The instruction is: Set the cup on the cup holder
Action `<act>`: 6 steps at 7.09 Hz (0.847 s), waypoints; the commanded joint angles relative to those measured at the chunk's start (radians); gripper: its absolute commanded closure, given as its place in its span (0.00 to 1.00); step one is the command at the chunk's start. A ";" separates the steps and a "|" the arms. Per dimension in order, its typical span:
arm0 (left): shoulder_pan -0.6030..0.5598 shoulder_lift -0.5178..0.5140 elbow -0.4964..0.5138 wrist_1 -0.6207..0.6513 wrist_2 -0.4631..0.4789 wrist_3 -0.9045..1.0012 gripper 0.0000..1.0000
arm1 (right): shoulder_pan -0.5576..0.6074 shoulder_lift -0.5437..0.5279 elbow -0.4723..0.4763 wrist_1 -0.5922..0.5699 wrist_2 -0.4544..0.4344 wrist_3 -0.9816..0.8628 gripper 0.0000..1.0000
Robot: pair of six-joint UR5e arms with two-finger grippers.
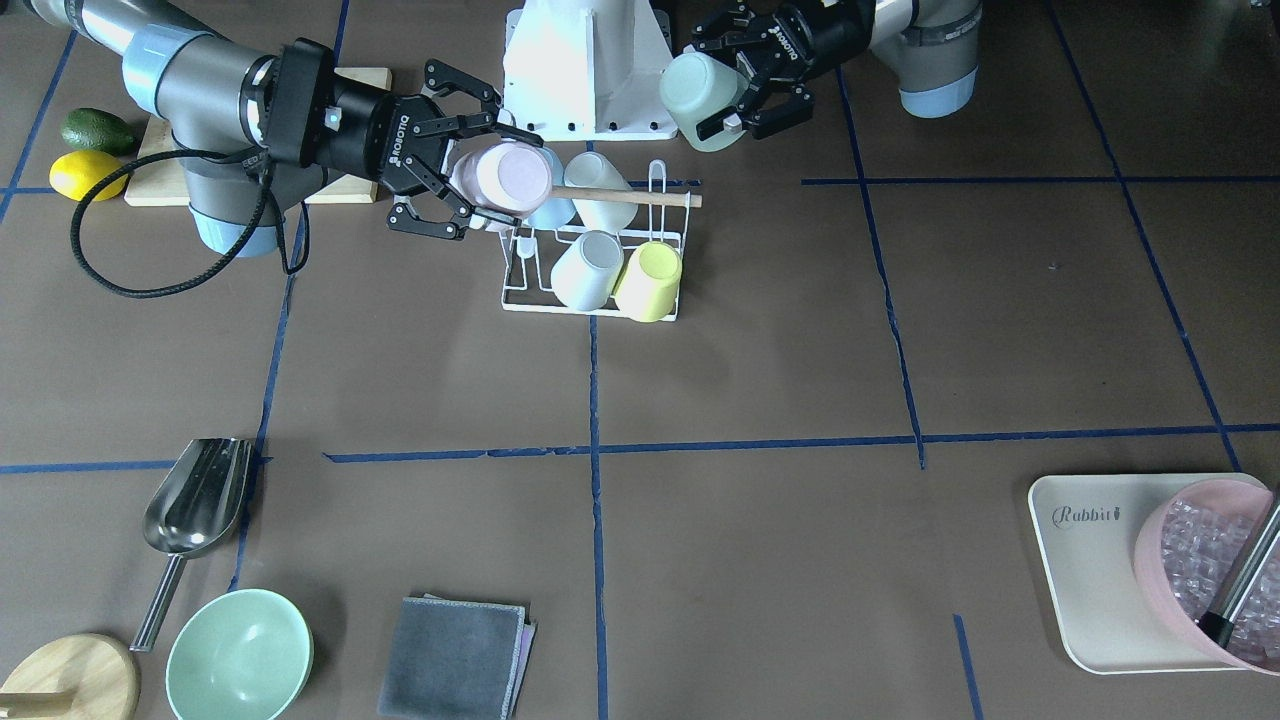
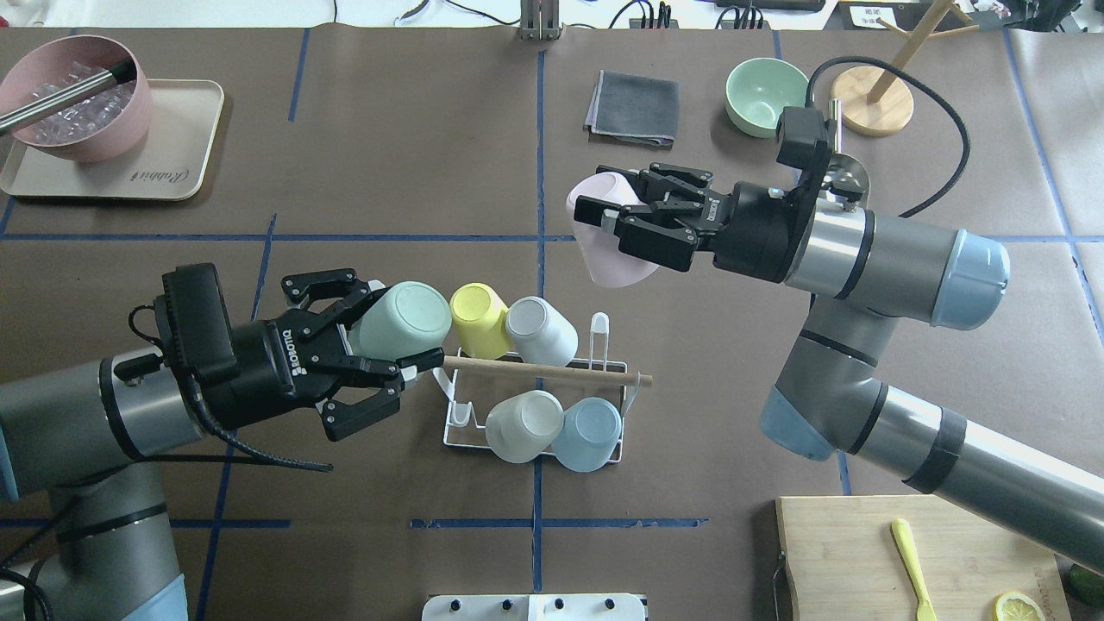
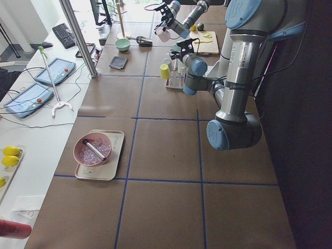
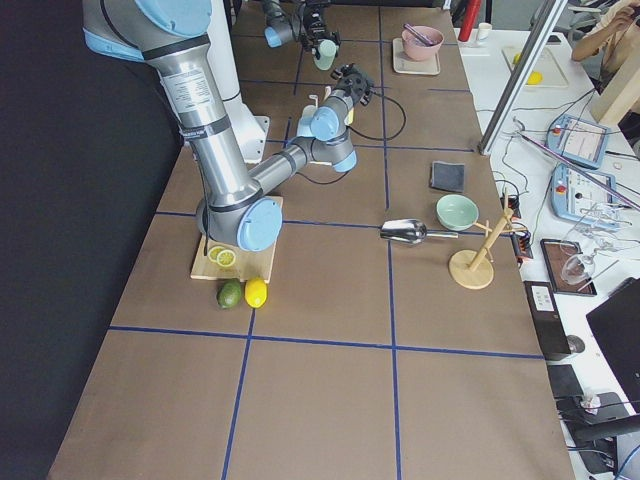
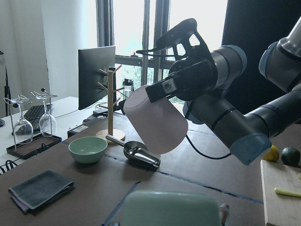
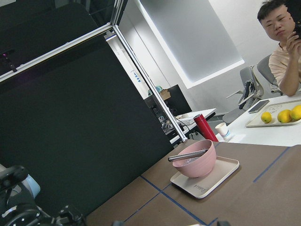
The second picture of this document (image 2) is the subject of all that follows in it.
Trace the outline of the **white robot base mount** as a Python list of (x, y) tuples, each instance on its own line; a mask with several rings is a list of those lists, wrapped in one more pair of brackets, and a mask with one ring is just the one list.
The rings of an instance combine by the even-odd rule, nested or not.
[(634, 593), (440, 594), (423, 620), (647, 620), (645, 596)]

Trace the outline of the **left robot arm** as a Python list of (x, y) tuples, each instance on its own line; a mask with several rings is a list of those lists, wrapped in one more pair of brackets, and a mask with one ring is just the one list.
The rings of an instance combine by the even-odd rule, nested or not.
[(216, 436), (236, 462), (328, 472), (237, 429), (312, 406), (332, 442), (399, 412), (444, 364), (446, 299), (355, 271), (283, 278), (288, 308), (232, 327), (212, 264), (163, 275), (141, 350), (3, 385), (3, 499), (47, 491), (59, 554), (3, 561), (4, 620), (185, 620), (158, 461)]

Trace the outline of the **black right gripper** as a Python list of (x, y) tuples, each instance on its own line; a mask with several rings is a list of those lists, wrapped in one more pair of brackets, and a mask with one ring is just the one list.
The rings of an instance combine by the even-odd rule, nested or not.
[(679, 272), (705, 251), (718, 270), (781, 283), (815, 209), (816, 193), (805, 187), (777, 193), (737, 182), (718, 207), (716, 228), (705, 222), (705, 202), (715, 197), (707, 188), (712, 172), (654, 162), (643, 169), (599, 166), (597, 173), (618, 179), (596, 199), (580, 197), (574, 220), (617, 236), (620, 253)]

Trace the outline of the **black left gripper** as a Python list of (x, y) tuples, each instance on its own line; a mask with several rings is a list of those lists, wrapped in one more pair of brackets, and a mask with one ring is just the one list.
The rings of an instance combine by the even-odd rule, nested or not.
[[(222, 428), (236, 430), (323, 402), (323, 431), (338, 442), (397, 413), (407, 385), (444, 365), (439, 347), (399, 361), (355, 356), (352, 326), (389, 291), (378, 280), (358, 278), (352, 269), (299, 273), (284, 276), (282, 291), (288, 310), (278, 322), (237, 329), (209, 322), (194, 330), (198, 385)], [(308, 369), (314, 357), (321, 359), (321, 370)], [(342, 404), (335, 394), (344, 386), (374, 393)]]

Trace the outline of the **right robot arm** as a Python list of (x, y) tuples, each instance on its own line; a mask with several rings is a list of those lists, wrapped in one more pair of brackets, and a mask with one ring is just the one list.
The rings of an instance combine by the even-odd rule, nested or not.
[(790, 190), (654, 164), (601, 166), (567, 198), (577, 231), (620, 255), (718, 270), (805, 295), (805, 319), (762, 406), (762, 433), (814, 461), (848, 453), (1101, 572), (1101, 477), (880, 377), (903, 323), (969, 331), (1004, 299), (1000, 243), (879, 215), (822, 193), (824, 169)]

